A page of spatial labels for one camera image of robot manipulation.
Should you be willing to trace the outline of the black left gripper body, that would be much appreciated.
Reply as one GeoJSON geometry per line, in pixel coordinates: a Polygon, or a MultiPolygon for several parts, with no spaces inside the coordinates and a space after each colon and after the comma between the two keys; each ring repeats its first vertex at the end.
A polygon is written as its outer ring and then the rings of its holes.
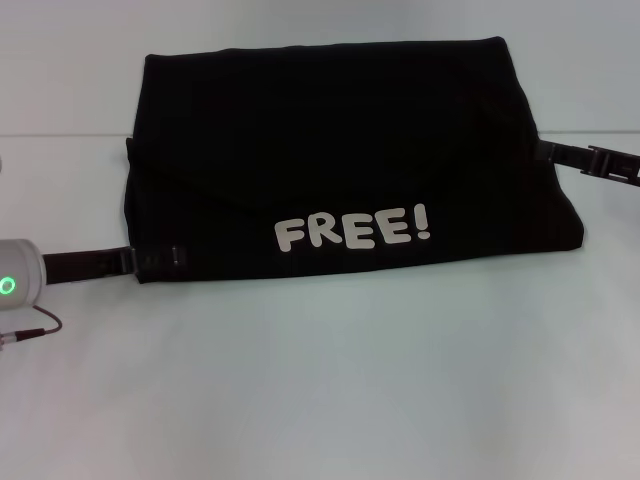
{"type": "Polygon", "coordinates": [[[45,254],[46,283],[62,284],[131,275],[134,256],[129,247],[45,254]]]}

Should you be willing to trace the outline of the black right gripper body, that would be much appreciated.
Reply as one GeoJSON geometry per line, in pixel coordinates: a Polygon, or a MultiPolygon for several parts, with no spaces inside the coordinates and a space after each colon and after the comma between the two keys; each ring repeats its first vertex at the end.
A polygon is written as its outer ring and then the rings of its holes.
{"type": "Polygon", "coordinates": [[[640,156],[589,146],[591,153],[582,173],[588,176],[612,180],[627,185],[639,186],[640,156]]]}

